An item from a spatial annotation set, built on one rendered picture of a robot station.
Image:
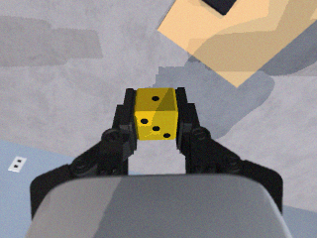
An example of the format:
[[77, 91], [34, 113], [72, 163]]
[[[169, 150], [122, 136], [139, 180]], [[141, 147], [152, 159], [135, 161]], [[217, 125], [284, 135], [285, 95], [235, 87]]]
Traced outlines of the yellow die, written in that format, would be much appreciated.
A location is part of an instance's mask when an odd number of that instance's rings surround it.
[[173, 140], [176, 138], [178, 109], [175, 89], [138, 88], [134, 120], [139, 140]]

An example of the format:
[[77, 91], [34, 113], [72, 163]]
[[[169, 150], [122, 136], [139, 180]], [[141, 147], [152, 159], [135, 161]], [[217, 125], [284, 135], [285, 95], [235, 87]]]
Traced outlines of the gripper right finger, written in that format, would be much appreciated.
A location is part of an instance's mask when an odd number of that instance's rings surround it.
[[211, 139], [209, 130], [199, 124], [195, 104], [187, 102], [185, 88], [178, 87], [175, 96], [178, 109], [176, 149], [185, 156], [185, 173], [233, 174], [254, 179], [266, 188], [282, 216], [283, 180], [280, 174], [241, 160], [237, 154]]

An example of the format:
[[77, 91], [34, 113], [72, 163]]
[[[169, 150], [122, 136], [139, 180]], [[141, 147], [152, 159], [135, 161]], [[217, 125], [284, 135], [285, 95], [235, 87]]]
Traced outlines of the black die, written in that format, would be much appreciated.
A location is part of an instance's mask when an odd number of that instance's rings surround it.
[[222, 16], [227, 15], [237, 0], [202, 0]]

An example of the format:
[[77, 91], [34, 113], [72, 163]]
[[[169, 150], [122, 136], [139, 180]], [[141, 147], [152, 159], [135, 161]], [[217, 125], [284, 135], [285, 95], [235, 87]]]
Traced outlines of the tan flat mat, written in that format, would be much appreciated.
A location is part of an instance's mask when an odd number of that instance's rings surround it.
[[317, 20], [317, 0], [175, 0], [158, 31], [238, 87]]

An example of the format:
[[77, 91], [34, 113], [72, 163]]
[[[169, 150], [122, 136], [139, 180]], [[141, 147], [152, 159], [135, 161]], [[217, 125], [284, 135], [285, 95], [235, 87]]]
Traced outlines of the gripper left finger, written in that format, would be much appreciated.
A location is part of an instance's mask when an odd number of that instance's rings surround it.
[[126, 88], [124, 103], [116, 107], [112, 128], [103, 132], [99, 143], [76, 157], [71, 164], [33, 179], [30, 185], [32, 220], [48, 192], [61, 182], [83, 177], [129, 174], [128, 158], [137, 151], [138, 142], [133, 114], [135, 97], [136, 90]]

